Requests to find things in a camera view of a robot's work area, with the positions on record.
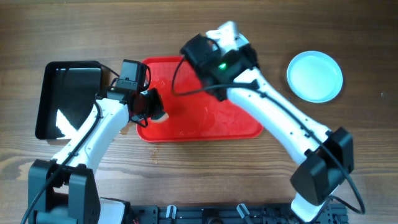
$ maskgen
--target round plate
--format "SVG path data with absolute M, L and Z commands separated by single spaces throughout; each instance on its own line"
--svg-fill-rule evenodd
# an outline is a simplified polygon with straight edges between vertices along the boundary
M 343 87 L 343 74 L 327 54 L 307 51 L 298 54 L 287 68 L 287 83 L 301 99 L 312 103 L 332 100 Z

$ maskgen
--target wooden surface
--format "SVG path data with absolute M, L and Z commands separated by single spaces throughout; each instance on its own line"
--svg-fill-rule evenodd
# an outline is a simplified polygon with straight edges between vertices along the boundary
M 0 4 L 0 223 L 20 221 L 30 165 L 65 144 L 34 136 L 47 63 L 93 59 L 120 72 L 125 58 L 177 55 L 191 37 L 228 20 L 252 42 L 276 89 L 315 120 L 353 134 L 352 177 L 368 212 L 350 213 L 351 223 L 398 222 L 393 1 L 15 2 Z M 305 50 L 325 52 L 339 63 L 345 88 L 333 102 L 306 103 L 287 88 L 287 64 Z M 115 137 L 96 181 L 101 196 L 133 205 L 290 202 L 296 168 L 266 131 L 240 141 L 149 144 L 130 126 Z M 356 204 L 346 184 L 337 194 Z

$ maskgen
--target red tray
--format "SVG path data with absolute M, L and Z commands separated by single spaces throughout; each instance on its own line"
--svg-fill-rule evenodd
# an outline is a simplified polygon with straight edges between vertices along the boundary
M 147 142 L 180 142 L 254 138 L 264 129 L 245 111 L 228 100 L 219 102 L 205 92 L 174 96 L 171 82 L 181 57 L 153 57 L 143 63 L 152 72 L 151 88 L 157 88 L 170 118 L 148 127 L 137 126 L 138 135 Z M 182 63 L 175 81 L 177 92 L 201 88 L 199 79 L 187 62 Z

